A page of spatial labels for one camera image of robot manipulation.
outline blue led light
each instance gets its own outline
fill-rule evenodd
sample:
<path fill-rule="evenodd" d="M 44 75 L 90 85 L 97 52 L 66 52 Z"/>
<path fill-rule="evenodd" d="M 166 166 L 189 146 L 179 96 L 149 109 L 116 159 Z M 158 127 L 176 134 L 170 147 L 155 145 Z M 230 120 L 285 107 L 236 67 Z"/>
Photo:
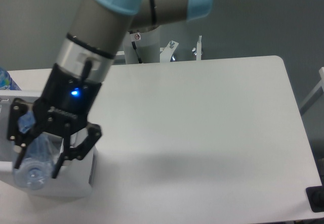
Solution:
<path fill-rule="evenodd" d="M 80 91 L 78 88 L 74 89 L 74 91 L 71 92 L 71 95 L 74 97 L 80 96 Z"/>

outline plastic water bottle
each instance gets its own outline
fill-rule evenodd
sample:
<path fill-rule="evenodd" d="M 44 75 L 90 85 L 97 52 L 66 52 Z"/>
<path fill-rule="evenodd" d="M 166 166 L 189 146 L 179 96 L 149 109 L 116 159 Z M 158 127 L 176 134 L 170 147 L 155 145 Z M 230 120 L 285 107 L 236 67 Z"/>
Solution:
<path fill-rule="evenodd" d="M 31 111 L 18 121 L 19 130 L 26 133 L 34 124 L 35 118 Z M 19 169 L 14 169 L 15 184 L 21 188 L 39 190 L 44 187 L 53 171 L 53 160 L 50 152 L 48 136 L 41 134 L 27 148 L 25 157 Z"/>
<path fill-rule="evenodd" d="M 0 90 L 21 90 L 9 73 L 0 67 Z"/>

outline white cylinder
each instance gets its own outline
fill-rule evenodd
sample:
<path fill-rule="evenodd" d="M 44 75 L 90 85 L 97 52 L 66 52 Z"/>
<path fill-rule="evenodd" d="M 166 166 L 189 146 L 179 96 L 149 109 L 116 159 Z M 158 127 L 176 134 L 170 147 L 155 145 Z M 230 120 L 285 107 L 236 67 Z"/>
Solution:
<path fill-rule="evenodd" d="M 160 28 L 156 28 L 149 32 L 139 33 L 140 39 L 135 39 L 137 54 L 143 63 L 158 63 L 160 62 Z M 125 52 L 126 64 L 138 64 L 138 56 L 133 48 L 132 39 L 127 32 L 123 47 Z"/>

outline white table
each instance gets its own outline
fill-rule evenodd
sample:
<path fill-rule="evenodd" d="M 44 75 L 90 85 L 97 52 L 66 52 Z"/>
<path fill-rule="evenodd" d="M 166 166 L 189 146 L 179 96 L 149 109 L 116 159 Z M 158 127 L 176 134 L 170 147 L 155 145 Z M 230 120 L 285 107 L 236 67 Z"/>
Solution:
<path fill-rule="evenodd" d="M 12 71 L 22 89 L 49 70 Z M 91 196 L 0 184 L 0 223 L 239 224 L 323 217 L 320 185 L 279 57 L 113 66 L 91 111 L 102 125 Z"/>

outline blue bottle label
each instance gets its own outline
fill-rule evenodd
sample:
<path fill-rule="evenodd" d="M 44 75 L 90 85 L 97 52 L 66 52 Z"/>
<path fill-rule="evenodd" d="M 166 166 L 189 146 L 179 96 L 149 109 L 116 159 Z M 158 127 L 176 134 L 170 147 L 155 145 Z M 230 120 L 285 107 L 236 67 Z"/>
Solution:
<path fill-rule="evenodd" d="M 21 90 L 9 73 L 2 68 L 0 68 L 0 90 Z"/>

